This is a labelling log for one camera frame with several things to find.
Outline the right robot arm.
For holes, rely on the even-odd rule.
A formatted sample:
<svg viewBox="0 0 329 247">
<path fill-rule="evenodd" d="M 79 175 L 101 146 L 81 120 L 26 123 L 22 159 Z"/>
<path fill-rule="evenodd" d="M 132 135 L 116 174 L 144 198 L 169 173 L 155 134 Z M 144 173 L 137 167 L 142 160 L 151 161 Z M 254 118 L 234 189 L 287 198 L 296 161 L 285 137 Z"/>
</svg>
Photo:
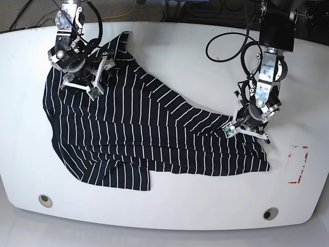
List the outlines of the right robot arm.
<svg viewBox="0 0 329 247">
<path fill-rule="evenodd" d="M 100 47 L 103 25 L 100 13 L 91 1 L 87 5 L 98 23 L 98 36 L 90 41 L 83 38 L 85 17 L 81 1 L 62 1 L 55 19 L 56 42 L 48 51 L 51 66 L 63 72 L 60 88 L 72 87 L 85 91 L 91 100 L 104 94 L 101 79 L 115 66 L 114 51 Z"/>
</svg>

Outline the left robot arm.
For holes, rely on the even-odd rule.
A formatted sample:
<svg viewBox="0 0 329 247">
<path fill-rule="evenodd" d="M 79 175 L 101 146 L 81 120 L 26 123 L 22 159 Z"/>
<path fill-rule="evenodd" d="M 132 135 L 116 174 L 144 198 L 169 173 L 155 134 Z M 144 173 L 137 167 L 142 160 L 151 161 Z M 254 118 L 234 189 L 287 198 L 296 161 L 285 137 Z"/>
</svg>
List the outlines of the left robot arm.
<svg viewBox="0 0 329 247">
<path fill-rule="evenodd" d="M 209 55 L 210 44 L 206 45 L 206 56 L 216 63 L 225 63 L 240 57 L 246 80 L 238 82 L 237 106 L 232 120 L 222 126 L 227 139 L 237 135 L 248 135 L 270 144 L 264 128 L 279 112 L 281 81 L 288 73 L 284 53 L 294 50 L 295 25 L 300 1 L 261 1 L 259 39 L 250 36 L 253 20 L 249 19 L 247 1 L 243 1 L 246 20 L 244 42 L 238 52 L 228 59 L 215 59 Z"/>
</svg>

